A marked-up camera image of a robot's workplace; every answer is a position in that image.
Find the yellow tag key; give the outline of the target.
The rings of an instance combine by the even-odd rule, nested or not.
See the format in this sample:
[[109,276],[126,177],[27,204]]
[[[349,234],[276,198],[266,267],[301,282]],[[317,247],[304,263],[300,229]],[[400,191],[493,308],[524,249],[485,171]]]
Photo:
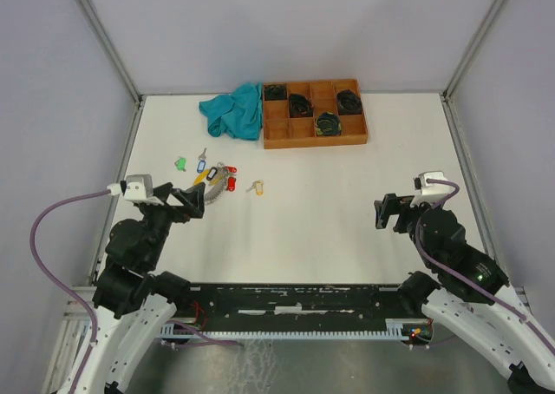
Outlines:
[[253,191],[257,196],[262,196],[264,194],[264,182],[256,180],[245,191],[247,193]]

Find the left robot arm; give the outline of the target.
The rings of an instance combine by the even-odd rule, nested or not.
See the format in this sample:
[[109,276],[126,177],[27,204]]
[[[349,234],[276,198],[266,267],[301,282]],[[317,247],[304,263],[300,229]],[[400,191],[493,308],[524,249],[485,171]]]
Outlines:
[[154,275],[172,224],[200,219],[205,184],[182,190],[168,182],[158,187],[148,174],[128,176],[111,187],[140,211],[141,220],[120,220],[105,248],[106,263],[89,310],[95,320],[79,350],[62,393],[122,393],[161,327],[192,305],[187,280]]

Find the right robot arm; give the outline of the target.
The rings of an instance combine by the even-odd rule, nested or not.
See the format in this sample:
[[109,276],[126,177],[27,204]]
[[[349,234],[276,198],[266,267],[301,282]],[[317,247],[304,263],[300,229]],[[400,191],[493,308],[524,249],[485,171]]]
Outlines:
[[375,227],[383,229],[396,216],[395,232],[408,235],[428,269],[402,284],[399,309],[445,326],[506,379],[510,392],[552,393],[554,340],[496,261],[467,243],[464,226],[445,209],[458,191],[442,181],[416,195],[375,201]]

